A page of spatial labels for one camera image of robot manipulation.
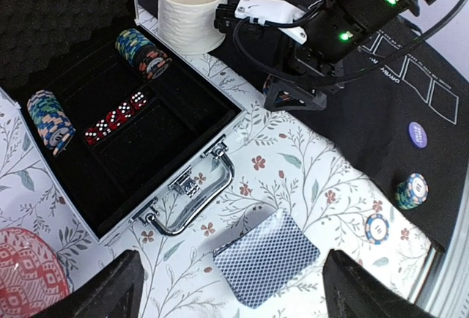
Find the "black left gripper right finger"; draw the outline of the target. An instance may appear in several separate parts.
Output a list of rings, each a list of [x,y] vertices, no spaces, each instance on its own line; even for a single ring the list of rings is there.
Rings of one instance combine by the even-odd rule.
[[[324,264],[324,288],[329,317],[432,317],[393,293],[342,250],[328,253]]]

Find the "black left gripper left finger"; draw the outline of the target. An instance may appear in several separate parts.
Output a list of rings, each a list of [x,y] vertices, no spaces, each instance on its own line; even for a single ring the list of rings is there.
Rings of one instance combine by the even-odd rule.
[[[144,285],[140,253],[125,250],[66,298],[36,317],[137,317]]]

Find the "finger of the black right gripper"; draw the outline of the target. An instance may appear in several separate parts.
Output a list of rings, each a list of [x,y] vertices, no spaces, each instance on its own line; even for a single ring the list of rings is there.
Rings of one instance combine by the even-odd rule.
[[[288,111],[323,111],[326,109],[327,95],[325,93],[317,90],[314,90],[313,92],[307,92],[296,85],[290,86],[289,82],[284,80],[282,81],[283,83],[279,84],[281,90],[288,91],[292,96],[303,100],[306,104],[305,108]]]

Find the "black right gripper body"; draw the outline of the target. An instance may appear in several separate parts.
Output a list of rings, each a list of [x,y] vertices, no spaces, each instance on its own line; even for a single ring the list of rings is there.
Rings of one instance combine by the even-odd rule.
[[[286,33],[292,40],[285,52],[285,81],[299,87],[345,84],[366,69],[345,74],[342,60],[366,39],[360,24],[294,24]]]

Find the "single blue ten chip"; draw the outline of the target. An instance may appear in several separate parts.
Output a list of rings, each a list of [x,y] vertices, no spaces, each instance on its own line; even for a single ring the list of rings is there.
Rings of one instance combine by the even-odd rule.
[[[389,223],[381,214],[375,213],[366,219],[365,235],[374,245],[380,245],[388,239]]]

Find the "purple small blind button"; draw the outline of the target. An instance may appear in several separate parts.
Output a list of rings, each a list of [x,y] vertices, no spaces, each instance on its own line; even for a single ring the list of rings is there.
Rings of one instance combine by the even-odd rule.
[[[417,122],[411,122],[407,128],[408,135],[414,147],[418,149],[426,148],[428,137],[425,129]]]

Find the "blue green moved chip stack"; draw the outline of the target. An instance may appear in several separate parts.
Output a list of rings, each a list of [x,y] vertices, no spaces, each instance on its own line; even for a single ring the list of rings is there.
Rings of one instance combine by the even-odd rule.
[[[411,210],[423,204],[428,197],[429,186],[422,174],[413,173],[397,185],[395,199],[402,210]]]

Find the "red black moved chip stack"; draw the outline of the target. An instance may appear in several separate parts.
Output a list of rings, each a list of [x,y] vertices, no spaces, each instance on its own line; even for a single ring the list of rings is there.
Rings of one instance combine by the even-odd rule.
[[[263,83],[262,93],[265,96],[264,108],[268,111],[288,111],[305,108],[306,104],[292,96],[288,91],[281,90],[279,84],[283,81],[279,78],[268,75]]]

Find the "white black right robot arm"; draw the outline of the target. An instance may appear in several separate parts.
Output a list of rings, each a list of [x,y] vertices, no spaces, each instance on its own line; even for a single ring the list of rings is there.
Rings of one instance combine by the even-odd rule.
[[[425,0],[432,4],[436,0]],[[409,10],[419,15],[418,0],[319,0],[305,12],[284,13],[281,18],[262,16],[259,23],[280,30],[297,31],[287,59],[295,73],[274,70],[265,84],[265,108],[269,111],[321,111],[327,105],[326,91],[351,81],[404,56],[443,28],[467,0],[459,0],[438,23],[406,46],[370,67],[350,74],[335,68],[344,57],[372,34]]]

